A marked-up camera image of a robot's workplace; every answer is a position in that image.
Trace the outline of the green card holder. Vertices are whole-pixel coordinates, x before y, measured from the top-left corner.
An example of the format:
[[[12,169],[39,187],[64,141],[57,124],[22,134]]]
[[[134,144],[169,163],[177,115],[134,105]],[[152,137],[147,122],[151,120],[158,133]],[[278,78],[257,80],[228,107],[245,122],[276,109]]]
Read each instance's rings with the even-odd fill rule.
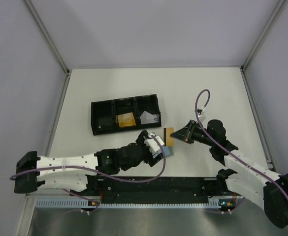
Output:
[[[163,150],[163,153],[164,153],[164,155],[165,155],[166,158],[171,157],[171,156],[174,155],[174,152],[173,152],[173,148],[172,148],[172,147],[163,146],[163,147],[162,147],[162,150]]]

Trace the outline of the black three-compartment tray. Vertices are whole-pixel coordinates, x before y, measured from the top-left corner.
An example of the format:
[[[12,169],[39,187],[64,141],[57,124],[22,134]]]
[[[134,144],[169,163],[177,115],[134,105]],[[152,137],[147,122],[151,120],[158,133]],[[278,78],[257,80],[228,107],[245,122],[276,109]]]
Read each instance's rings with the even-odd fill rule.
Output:
[[[159,122],[141,124],[140,116],[144,111],[158,115]],[[117,115],[125,113],[133,113],[136,126],[119,127]],[[95,136],[158,127],[161,127],[161,113],[156,94],[91,103],[91,128]]]

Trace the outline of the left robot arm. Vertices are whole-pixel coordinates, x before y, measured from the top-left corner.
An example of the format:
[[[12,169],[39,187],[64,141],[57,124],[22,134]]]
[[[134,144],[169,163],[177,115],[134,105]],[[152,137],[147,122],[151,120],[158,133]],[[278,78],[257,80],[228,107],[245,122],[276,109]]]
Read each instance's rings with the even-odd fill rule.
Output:
[[[37,152],[26,153],[16,164],[16,173],[9,179],[14,192],[28,194],[42,189],[65,189],[92,195],[97,191],[97,176],[117,180],[120,171],[141,163],[150,167],[165,160],[165,143],[154,132],[143,130],[134,143],[120,148],[72,156],[46,157]]]

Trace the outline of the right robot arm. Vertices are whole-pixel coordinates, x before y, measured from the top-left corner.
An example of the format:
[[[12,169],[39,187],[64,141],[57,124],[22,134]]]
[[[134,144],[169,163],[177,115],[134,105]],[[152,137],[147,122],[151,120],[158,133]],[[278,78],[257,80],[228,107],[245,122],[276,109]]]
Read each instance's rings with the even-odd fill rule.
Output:
[[[264,168],[240,152],[226,138],[220,120],[210,120],[207,128],[190,120],[170,136],[188,144],[208,145],[212,157],[226,167],[217,175],[217,191],[223,195],[235,192],[260,207],[276,227],[288,226],[288,174]]]

